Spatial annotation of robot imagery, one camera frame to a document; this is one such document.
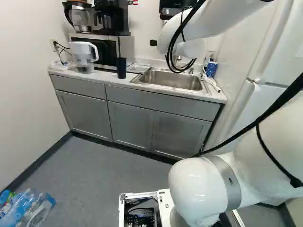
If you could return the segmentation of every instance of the kitchen counter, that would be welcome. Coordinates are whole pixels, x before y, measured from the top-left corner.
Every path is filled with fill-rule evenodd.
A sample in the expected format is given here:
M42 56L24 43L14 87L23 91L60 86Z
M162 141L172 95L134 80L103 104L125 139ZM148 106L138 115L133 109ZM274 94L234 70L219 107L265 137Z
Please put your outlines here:
M150 91L160 94L192 98L192 99L203 100L203 101L214 102L214 103L225 104L227 102L227 98L224 95L223 91L221 91L220 93L216 92L216 90L208 83L205 83L205 86L208 90L208 94L205 94L202 92L199 93L197 91L192 92L190 90L183 91L173 87L153 87L153 86L131 83L130 81L137 76L137 74L135 73L127 73L126 79L118 79L117 73L100 71L100 70L96 70L91 74L82 74L76 72L75 70L67 70L67 71L49 70L49 73L63 77L82 79L82 80L87 80L97 83L103 83L107 85L114 85L114 86L132 88L142 91Z

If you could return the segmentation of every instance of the sink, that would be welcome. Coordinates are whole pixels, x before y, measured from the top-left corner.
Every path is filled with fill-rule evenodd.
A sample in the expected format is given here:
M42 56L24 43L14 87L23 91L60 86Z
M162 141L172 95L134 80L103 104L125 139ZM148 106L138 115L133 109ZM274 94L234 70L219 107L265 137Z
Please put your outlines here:
M142 75L136 76L131 83L174 87L190 91L207 93L201 74L173 73L167 70L150 69Z

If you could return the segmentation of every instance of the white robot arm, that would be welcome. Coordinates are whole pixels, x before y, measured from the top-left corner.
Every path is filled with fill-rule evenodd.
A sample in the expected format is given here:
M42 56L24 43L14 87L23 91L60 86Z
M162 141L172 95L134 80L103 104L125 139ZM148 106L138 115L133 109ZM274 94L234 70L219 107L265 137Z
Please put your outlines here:
M178 37L174 55L199 57L204 48L203 41L199 40L191 45L190 40L219 35L270 4L271 1L273 0L209 0L205 2L183 29L186 42L183 42L181 36ZM183 12L183 20L191 10L187 9ZM167 53L169 43L180 26L181 14L174 16L163 27L157 43L159 53Z
M178 37L174 54L198 57L198 52L192 51L191 45L186 43L218 35L270 2L209 0L185 26L186 42ZM184 11L183 17L189 12L190 9ZM167 52L180 19L181 13L164 26L157 44L160 53ZM212 226L218 215L228 210L259 202L282 203L303 196L302 116L303 97L298 96L244 134L234 151L176 163L169 173L169 188L175 204L170 216L172 227L182 224L178 221L180 215L191 227L206 227ZM291 184L288 174L301 185Z
M302 116L303 97L297 96L259 126L271 154L301 181ZM176 210L191 227L212 226L225 211L303 196L303 187L293 187L266 154L256 128L232 152L177 162L169 173L169 188Z

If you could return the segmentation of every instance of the blue mug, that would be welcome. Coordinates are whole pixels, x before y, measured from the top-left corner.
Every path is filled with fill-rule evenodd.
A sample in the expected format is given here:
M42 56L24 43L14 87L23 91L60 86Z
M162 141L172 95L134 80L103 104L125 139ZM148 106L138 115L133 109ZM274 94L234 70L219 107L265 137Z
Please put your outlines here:
M207 64L206 75L213 78L218 68L218 63L215 61L209 61Z

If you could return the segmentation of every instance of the water bottle pack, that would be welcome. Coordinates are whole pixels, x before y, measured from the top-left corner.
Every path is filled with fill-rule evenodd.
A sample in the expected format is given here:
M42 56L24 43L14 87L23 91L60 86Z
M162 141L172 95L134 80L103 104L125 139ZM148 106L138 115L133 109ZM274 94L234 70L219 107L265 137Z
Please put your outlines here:
M27 189L15 194L5 190L0 195L0 227L40 227L55 205L48 193Z

